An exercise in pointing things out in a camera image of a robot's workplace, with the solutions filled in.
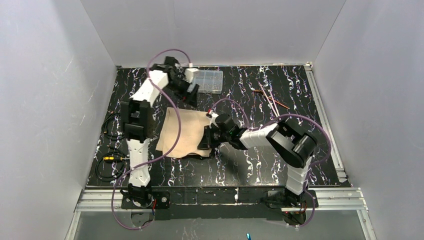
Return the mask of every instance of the towel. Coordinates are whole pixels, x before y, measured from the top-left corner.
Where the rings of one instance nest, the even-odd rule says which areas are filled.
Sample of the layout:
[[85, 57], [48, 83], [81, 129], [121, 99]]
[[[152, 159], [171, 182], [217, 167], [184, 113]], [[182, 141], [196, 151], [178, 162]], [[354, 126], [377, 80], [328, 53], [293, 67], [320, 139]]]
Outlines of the towel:
[[[193, 111], [178, 109], [181, 117], [181, 135], [175, 148], [167, 155], [171, 158], [182, 158], [187, 155], [200, 155], [209, 157], [211, 149], [199, 150], [198, 144], [202, 140], [205, 126], [209, 125], [210, 119], [205, 111]], [[160, 131], [156, 150], [166, 153], [171, 149], [178, 134], [177, 113], [173, 107], [166, 109], [165, 122]]]

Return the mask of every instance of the pink cable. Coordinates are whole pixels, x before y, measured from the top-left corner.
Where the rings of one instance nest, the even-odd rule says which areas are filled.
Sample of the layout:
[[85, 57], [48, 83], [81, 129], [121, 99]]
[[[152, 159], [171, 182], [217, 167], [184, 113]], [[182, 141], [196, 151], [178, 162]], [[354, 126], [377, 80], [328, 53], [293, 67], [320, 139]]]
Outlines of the pink cable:
[[178, 108], [177, 108], [177, 106], [175, 105], [175, 103], [172, 101], [172, 99], [170, 98], [170, 96], [168, 96], [159, 86], [157, 86], [156, 84], [154, 84], [153, 83], [153, 81], [152, 81], [152, 79], [150, 79], [150, 65], [151, 65], [151, 63], [159, 56], [159, 55], [161, 55], [161, 54], [163, 54], [163, 53], [166, 53], [166, 52], [169, 52], [169, 51], [178, 51], [178, 52], [181, 52], [181, 53], [183, 53], [186, 57], [187, 57], [187, 59], [188, 59], [188, 62], [189, 63], [191, 63], [191, 61], [190, 61], [190, 58], [189, 58], [189, 56], [187, 55], [187, 53], [185, 53], [184, 51], [182, 51], [182, 50], [179, 50], [179, 49], [168, 49], [168, 50], [165, 50], [165, 51], [161, 51], [159, 54], [157, 54], [156, 56], [154, 56], [149, 62], [148, 62], [148, 64], [147, 64], [147, 68], [146, 68], [146, 70], [147, 70], [147, 79], [150, 81], [150, 83], [152, 84], [152, 86], [154, 87], [154, 88], [156, 88], [162, 95], [164, 95], [165, 96], [165, 98], [171, 103], [171, 105], [172, 105], [172, 107], [175, 109], [175, 112], [176, 112], [176, 118], [178, 119], [178, 133], [177, 133], [177, 135], [176, 135], [176, 139], [175, 139], [175, 142], [174, 142], [174, 144], [172, 145], [172, 147], [166, 152], [166, 153], [164, 153], [162, 156], [159, 156], [159, 157], [157, 157], [157, 158], [155, 158], [155, 159], [153, 159], [153, 160], [151, 160], [151, 161], [147, 161], [147, 162], [143, 162], [143, 163], [140, 163], [140, 164], [138, 164], [138, 165], [136, 165], [136, 166], [134, 166], [133, 168], [131, 168], [131, 169], [129, 169], [128, 171], [126, 171], [126, 172], [124, 172], [116, 181], [115, 181], [115, 183], [113, 184], [113, 191], [112, 191], [112, 200], [110, 201], [110, 207], [111, 207], [111, 209], [112, 209], [112, 214], [113, 214], [113, 217], [115, 218], [115, 220], [116, 220], [116, 222], [121, 226], [121, 227], [123, 227], [123, 228], [125, 228], [125, 229], [128, 229], [128, 230], [140, 230], [140, 229], [143, 229], [143, 228], [145, 228], [145, 227], [147, 227], [147, 226], [149, 226], [152, 222], [150, 222], [149, 224], [146, 224], [146, 225], [144, 225], [144, 226], [140, 226], [140, 227], [129, 227], [129, 226], [126, 226], [125, 224], [123, 224], [119, 219], [118, 219], [118, 216], [116, 215], [116, 213], [115, 213], [115, 210], [114, 210], [114, 196], [115, 196], [115, 191], [117, 190], [117, 185], [118, 185], [118, 183], [126, 176], [126, 175], [128, 175], [128, 174], [130, 174], [133, 170], [135, 170], [135, 169], [137, 169], [137, 168], [139, 168], [139, 167], [141, 167], [141, 166], [144, 166], [144, 165], [147, 165], [147, 164], [152, 164], [152, 163], [154, 163], [154, 162], [157, 162], [157, 161], [159, 161], [159, 160], [161, 160], [161, 159], [163, 159], [164, 157], [166, 157], [172, 150], [174, 150], [174, 148], [175, 148], [175, 146], [177, 145], [177, 143], [178, 143], [178, 141], [180, 140], [180, 135], [181, 135], [181, 117], [180, 117], [180, 112], [178, 111]]

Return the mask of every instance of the cloth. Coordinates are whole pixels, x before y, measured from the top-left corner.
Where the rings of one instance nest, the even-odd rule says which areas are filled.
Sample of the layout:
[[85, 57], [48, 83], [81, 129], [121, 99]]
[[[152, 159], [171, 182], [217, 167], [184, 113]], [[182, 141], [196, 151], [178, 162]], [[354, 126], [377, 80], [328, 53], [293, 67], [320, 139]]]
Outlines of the cloth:
[[[167, 155], [171, 158], [182, 158], [187, 155], [200, 155], [209, 157], [211, 149], [199, 150], [198, 145], [203, 137], [205, 126], [209, 125], [210, 119], [205, 111], [193, 111], [178, 109], [181, 117], [181, 135], [175, 148]], [[160, 131], [156, 150], [166, 153], [174, 145], [178, 134], [177, 113], [173, 107], [166, 109], [165, 122]]]

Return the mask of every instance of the gray wall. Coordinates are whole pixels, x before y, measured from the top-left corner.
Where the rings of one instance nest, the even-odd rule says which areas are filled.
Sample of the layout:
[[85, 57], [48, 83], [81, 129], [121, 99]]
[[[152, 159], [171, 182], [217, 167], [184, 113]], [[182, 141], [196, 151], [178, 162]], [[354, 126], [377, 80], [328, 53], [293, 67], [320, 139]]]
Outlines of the gray wall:
[[313, 61], [345, 0], [81, 2], [113, 62], [144, 67], [169, 48], [196, 65]]
[[63, 239], [115, 66], [80, 1], [0, 3], [0, 239]]
[[424, 2], [346, 1], [314, 75], [379, 239], [423, 239]]

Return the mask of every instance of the beige cloth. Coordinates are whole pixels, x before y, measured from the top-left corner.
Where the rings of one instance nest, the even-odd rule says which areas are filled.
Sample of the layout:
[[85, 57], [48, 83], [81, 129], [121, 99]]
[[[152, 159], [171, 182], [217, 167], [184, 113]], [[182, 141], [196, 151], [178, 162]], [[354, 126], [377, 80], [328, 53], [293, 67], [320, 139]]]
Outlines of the beige cloth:
[[[210, 119], [205, 111], [193, 111], [178, 109], [181, 117], [181, 135], [175, 148], [168, 154], [171, 158], [182, 158], [187, 155], [200, 155], [208, 157], [209, 150], [199, 150], [198, 145], [203, 137], [203, 131], [206, 125], [209, 125]], [[159, 141], [156, 150], [166, 153], [174, 145], [178, 134], [177, 113], [173, 107], [166, 109], [165, 122], [162, 131], [160, 131]]]

